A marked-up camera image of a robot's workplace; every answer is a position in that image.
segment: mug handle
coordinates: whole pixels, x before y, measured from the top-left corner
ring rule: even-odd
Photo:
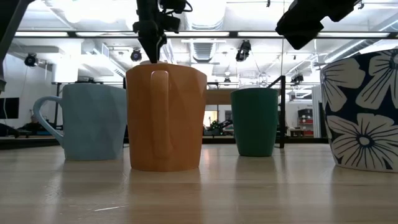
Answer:
[[[153,153],[167,158],[171,151],[169,124],[169,73],[154,71],[150,76],[150,112],[152,118]]]
[[[58,133],[58,131],[56,131],[53,127],[51,127],[51,125],[48,124],[48,122],[44,119],[42,113],[40,112],[40,109],[43,105],[44,102],[46,102],[47,100],[50,101],[55,101],[56,103],[58,103],[60,106],[62,106],[62,98],[57,97],[57,96],[45,96],[45,97],[41,97],[40,99],[38,99],[34,106],[33,106],[33,112],[35,117],[37,118],[37,120],[39,121],[39,123],[50,133],[52,134],[55,139],[60,143],[60,145],[62,146],[62,142],[63,142],[63,135],[61,135],[60,133]]]

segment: floral mug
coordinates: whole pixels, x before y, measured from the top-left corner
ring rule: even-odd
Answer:
[[[333,62],[321,85],[336,165],[398,172],[398,49]]]

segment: light blue mug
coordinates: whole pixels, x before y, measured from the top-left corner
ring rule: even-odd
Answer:
[[[47,100],[62,107],[61,135],[46,122],[40,108]],[[66,160],[98,161],[120,159],[127,125],[126,91],[107,85],[66,85],[62,98],[46,96],[33,107],[39,123],[60,143]]]

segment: green mug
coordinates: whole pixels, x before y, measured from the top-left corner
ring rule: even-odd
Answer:
[[[247,88],[231,93],[236,145],[241,156],[271,156],[278,126],[278,91]]]

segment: orange mug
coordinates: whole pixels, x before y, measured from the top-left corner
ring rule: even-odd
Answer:
[[[181,171],[199,166],[207,76],[167,63],[126,74],[131,167]]]

